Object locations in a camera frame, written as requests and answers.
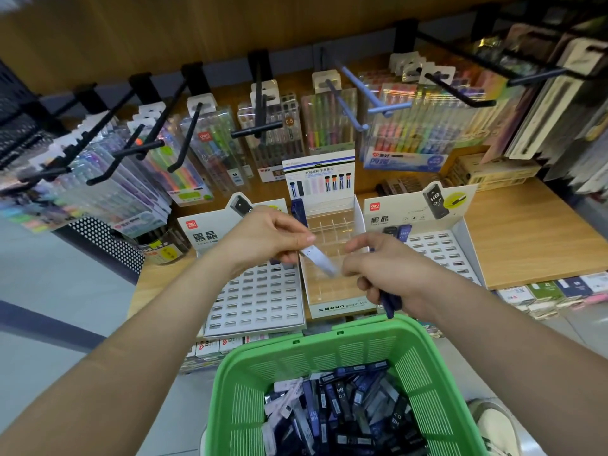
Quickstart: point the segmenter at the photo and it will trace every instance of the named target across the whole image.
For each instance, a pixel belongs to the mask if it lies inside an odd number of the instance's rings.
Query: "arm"
[[[36,398],[0,436],[0,454],[136,454],[224,284],[274,256],[297,262],[293,250],[313,240],[291,216],[255,208]]]
[[[346,244],[343,272],[378,303],[378,288],[434,322],[550,456],[608,447],[608,360],[501,302],[388,235]]]

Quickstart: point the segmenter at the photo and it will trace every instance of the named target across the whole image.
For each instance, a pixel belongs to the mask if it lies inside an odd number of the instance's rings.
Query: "shoe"
[[[519,438],[511,418],[499,405],[485,400],[473,400],[469,411],[477,424],[488,454],[522,456]]]

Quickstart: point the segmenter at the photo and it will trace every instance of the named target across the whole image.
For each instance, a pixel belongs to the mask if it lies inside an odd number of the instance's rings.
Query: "wooden wall panel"
[[[0,58],[35,93],[243,57],[511,0],[38,0],[0,17]]]

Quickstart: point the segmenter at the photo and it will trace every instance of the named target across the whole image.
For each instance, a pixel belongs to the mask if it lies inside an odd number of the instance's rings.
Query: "person's left hand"
[[[218,259],[232,261],[233,278],[271,258],[297,264],[298,251],[312,245],[314,239],[294,217],[269,206],[256,206],[214,249]]]

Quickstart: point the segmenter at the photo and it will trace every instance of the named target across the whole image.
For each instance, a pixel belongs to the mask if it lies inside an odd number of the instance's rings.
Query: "deli logo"
[[[198,138],[200,140],[202,140],[203,142],[211,142],[213,140],[213,138],[211,137],[211,134],[209,134],[209,131],[200,132],[198,134]]]

